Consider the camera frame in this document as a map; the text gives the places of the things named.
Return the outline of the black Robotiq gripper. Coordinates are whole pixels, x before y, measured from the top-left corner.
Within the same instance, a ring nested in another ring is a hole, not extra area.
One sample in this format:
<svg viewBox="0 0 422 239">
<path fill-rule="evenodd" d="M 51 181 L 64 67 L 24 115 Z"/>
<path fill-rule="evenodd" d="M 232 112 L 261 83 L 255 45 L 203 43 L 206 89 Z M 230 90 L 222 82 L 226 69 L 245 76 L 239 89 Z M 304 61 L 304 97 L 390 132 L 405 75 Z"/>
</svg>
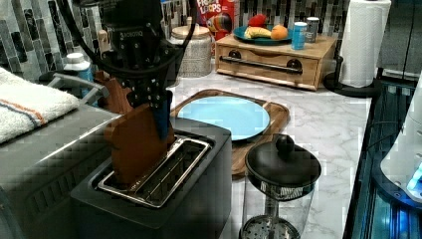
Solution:
<svg viewBox="0 0 422 239">
<path fill-rule="evenodd" d="M 173 92 L 182 60 L 182 46 L 170 43 L 162 29 L 160 0 L 99 0 L 111 49 L 104 53 L 106 68 L 130 89 L 126 95 L 136 108 L 150 105 L 161 140 L 167 139 Z"/>
</svg>

